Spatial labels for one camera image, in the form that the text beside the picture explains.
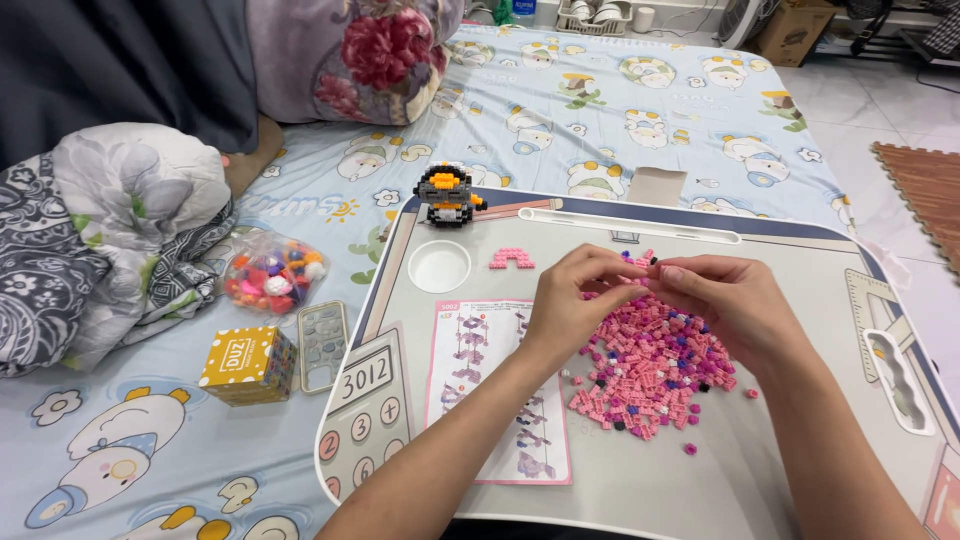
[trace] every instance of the fingernail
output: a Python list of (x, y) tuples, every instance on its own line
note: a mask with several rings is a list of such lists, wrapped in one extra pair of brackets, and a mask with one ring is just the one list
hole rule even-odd
[(676, 266), (667, 266), (666, 268), (660, 270), (663, 274), (663, 278), (670, 283), (679, 283), (684, 280), (684, 271)]

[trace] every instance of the fan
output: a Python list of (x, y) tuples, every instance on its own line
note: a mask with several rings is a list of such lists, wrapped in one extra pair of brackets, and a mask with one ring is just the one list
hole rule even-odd
[(780, 0), (731, 0), (720, 18), (720, 29), (713, 35), (725, 49), (735, 49), (759, 34)]

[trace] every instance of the penguin block figure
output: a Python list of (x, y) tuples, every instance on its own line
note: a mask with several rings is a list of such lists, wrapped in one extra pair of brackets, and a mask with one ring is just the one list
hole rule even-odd
[(436, 227), (459, 229), (473, 219), (473, 210), (487, 209), (487, 203), (473, 194), (473, 180), (467, 170), (446, 161), (427, 167), (414, 195), (430, 205), (426, 218)]

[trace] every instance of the water bottle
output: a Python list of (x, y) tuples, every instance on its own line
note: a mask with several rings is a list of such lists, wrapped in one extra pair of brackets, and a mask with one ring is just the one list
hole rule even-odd
[(514, 24), (518, 24), (526, 28), (533, 28), (534, 15), (537, 12), (537, 0), (513, 0), (513, 2)]

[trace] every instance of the dark gray curtain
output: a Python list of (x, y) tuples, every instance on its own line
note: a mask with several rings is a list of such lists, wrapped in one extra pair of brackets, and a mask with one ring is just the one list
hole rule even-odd
[(246, 0), (0, 0), (0, 169), (113, 122), (252, 152), (245, 10)]

